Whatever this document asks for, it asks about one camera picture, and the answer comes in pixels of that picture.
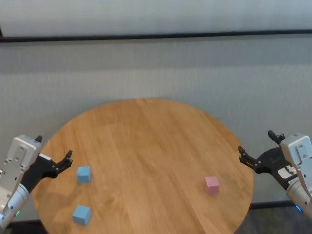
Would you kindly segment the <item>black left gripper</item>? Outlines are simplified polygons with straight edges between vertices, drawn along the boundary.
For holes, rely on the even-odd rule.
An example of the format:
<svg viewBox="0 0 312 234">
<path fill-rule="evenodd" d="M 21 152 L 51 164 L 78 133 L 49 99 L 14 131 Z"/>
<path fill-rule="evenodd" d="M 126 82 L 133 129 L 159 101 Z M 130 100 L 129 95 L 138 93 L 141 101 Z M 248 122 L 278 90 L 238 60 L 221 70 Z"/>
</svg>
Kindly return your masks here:
<svg viewBox="0 0 312 234">
<path fill-rule="evenodd" d="M 42 136 L 39 135 L 35 141 L 41 143 Z M 58 163 L 55 163 L 50 157 L 39 154 L 35 162 L 24 173 L 21 184 L 31 193 L 38 183 L 44 178 L 56 178 L 58 174 L 70 168 L 73 160 L 71 159 L 73 151 L 69 150 L 65 157 Z"/>
</svg>

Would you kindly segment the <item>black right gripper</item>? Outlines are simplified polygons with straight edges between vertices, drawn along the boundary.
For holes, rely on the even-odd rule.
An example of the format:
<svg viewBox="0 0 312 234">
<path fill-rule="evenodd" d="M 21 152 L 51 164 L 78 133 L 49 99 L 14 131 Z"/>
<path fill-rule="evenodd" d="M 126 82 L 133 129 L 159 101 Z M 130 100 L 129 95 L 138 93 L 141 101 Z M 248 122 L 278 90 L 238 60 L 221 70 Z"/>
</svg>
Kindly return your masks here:
<svg viewBox="0 0 312 234">
<path fill-rule="evenodd" d="M 268 131 L 268 137 L 278 145 L 285 139 L 284 134 L 276 135 L 272 130 Z M 253 169 L 257 174 L 271 174 L 284 190 L 287 190 L 292 179 L 297 178 L 296 171 L 292 171 L 292 167 L 285 159 L 281 147 L 269 149 L 257 159 L 251 157 L 240 145 L 238 151 L 240 153 L 240 163 Z"/>
</svg>

